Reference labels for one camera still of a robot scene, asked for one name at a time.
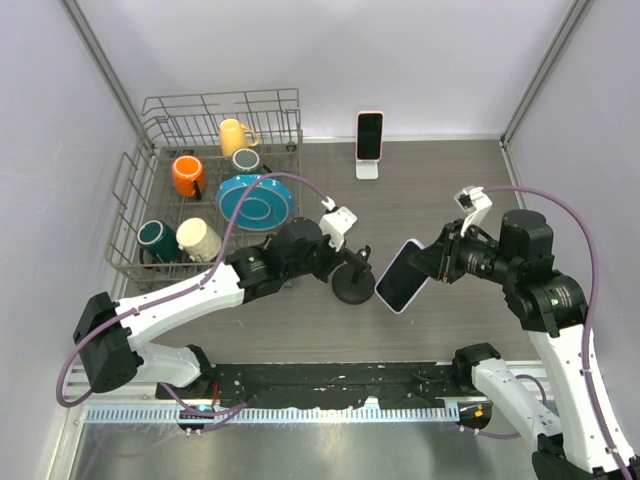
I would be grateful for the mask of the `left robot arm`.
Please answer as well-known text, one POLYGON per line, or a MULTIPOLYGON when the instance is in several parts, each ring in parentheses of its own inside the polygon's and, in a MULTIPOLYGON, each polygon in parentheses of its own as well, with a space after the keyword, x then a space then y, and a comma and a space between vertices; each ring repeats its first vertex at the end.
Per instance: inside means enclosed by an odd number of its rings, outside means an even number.
POLYGON ((155 339, 207 313, 273 295, 298 277, 326 282, 345 261, 345 236, 354 223, 339 211, 319 222, 298 217, 204 274, 132 299, 114 301, 106 292, 92 296, 73 334, 91 391, 110 392, 157 374, 190 398, 205 397, 213 375, 204 354, 157 345, 155 339))

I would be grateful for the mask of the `purple-cased phone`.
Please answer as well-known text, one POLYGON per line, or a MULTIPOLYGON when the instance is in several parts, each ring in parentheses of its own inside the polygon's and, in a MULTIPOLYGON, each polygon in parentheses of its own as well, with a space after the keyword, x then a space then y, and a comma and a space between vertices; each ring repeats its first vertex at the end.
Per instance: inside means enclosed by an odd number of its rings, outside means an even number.
POLYGON ((408 239, 375 285, 375 294, 395 314, 403 313, 424 288, 429 276, 410 264, 410 257, 424 245, 408 239))

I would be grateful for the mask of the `black round-base phone holder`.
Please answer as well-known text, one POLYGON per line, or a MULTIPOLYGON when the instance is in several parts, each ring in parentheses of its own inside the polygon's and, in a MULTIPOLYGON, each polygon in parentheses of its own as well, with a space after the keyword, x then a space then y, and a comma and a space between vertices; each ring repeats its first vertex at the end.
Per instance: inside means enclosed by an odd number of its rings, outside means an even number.
POLYGON ((360 305, 372 297, 375 277, 369 264, 370 255, 369 245, 357 252, 345 251, 344 264, 335 270, 331 279, 333 293, 343 303, 360 305))

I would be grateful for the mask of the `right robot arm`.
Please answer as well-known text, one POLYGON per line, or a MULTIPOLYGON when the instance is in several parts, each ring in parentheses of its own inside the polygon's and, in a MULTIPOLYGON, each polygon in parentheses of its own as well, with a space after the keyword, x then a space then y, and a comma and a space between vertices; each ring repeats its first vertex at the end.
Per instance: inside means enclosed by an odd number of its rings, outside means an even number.
POLYGON ((455 389, 465 395, 480 391, 503 412, 530 444, 540 479, 638 478, 639 458, 617 424, 585 336, 595 303, 575 279, 554 269, 546 218, 511 210, 502 217, 498 239, 463 225, 446 224, 433 244, 409 254, 409 265, 443 283, 470 274, 500 285, 544 366, 557 410, 537 400, 488 344, 456 351, 455 389))

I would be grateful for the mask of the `pink-cased phone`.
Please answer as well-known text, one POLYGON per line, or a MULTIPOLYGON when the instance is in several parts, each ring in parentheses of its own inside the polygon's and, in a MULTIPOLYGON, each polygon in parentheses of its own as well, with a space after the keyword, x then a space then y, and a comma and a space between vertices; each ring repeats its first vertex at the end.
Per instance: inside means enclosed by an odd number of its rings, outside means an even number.
POLYGON ((362 111, 357 115, 355 158, 378 161, 382 154, 384 115, 381 111, 362 111))

